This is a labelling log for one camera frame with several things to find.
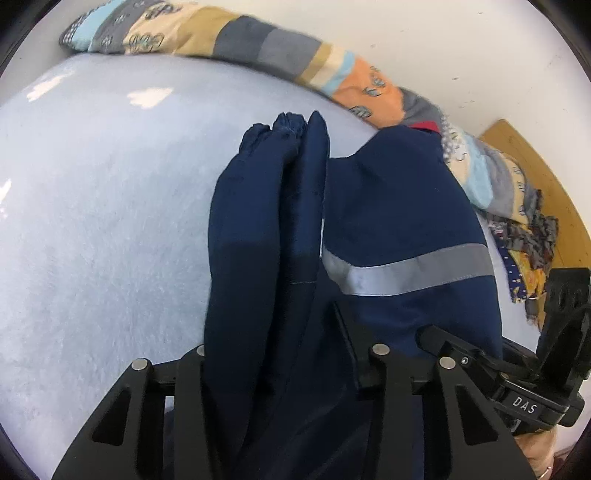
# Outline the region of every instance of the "orange fabric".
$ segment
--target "orange fabric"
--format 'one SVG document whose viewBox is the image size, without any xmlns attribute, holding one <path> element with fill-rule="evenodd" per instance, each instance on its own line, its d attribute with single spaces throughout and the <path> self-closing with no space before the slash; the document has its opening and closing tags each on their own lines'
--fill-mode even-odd
<svg viewBox="0 0 591 480">
<path fill-rule="evenodd" d="M 348 109 L 365 108 L 369 115 L 359 116 L 378 128 L 398 125 L 404 118 L 402 92 L 360 57 L 332 98 Z"/>
</svg>

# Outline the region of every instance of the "pile of clothes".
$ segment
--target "pile of clothes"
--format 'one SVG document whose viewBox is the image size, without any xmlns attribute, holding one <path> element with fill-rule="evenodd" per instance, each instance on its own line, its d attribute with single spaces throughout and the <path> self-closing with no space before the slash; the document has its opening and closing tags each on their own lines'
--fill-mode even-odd
<svg viewBox="0 0 591 480">
<path fill-rule="evenodd" d="M 544 292 L 558 236 L 558 219 L 541 213 L 542 202 L 542 191 L 536 190 L 527 212 L 527 225 L 486 215 L 507 270 L 511 299 L 525 302 L 525 312 L 532 322 L 538 320 L 537 299 Z"/>
</svg>

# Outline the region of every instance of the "patterned fabric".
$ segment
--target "patterned fabric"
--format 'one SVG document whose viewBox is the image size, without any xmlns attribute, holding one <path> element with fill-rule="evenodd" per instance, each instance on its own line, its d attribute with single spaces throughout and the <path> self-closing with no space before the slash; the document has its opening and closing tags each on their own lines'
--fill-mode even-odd
<svg viewBox="0 0 591 480">
<path fill-rule="evenodd" d="M 112 0 L 78 18 L 60 43 L 76 51 L 160 52 L 240 63 L 326 95 L 377 128 L 435 129 L 442 155 L 472 204 L 528 224 L 532 189 L 510 157 L 450 125 L 438 107 L 397 87 L 351 51 L 223 8 L 157 0 Z"/>
</svg>

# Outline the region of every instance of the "metal screw head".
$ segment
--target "metal screw head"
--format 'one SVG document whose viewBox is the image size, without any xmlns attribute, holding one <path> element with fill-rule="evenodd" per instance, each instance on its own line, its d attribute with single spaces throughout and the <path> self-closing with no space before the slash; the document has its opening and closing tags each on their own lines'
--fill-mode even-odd
<svg viewBox="0 0 591 480">
<path fill-rule="evenodd" d="M 376 343 L 371 349 L 376 355 L 388 355 L 390 353 L 390 347 L 384 343 Z"/>
<path fill-rule="evenodd" d="M 131 368 L 137 370 L 143 370 L 148 366 L 148 361 L 145 358 L 136 358 L 133 362 L 131 362 Z"/>
<path fill-rule="evenodd" d="M 450 356 L 442 356 L 439 359 L 439 365 L 441 365 L 446 370 L 451 370 L 452 368 L 456 367 L 456 361 Z"/>
</svg>

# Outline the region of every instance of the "black plastic bracket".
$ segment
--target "black plastic bracket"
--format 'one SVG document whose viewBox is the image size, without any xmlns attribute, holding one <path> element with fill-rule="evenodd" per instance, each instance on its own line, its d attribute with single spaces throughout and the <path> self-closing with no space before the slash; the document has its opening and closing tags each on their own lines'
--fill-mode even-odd
<svg viewBox="0 0 591 480">
<path fill-rule="evenodd" d="M 82 427 L 53 479 L 160 480 L 164 402 L 166 396 L 174 395 L 175 477 L 212 480 L 202 362 L 198 348 L 180 360 L 159 365 L 134 360 Z"/>
</svg>

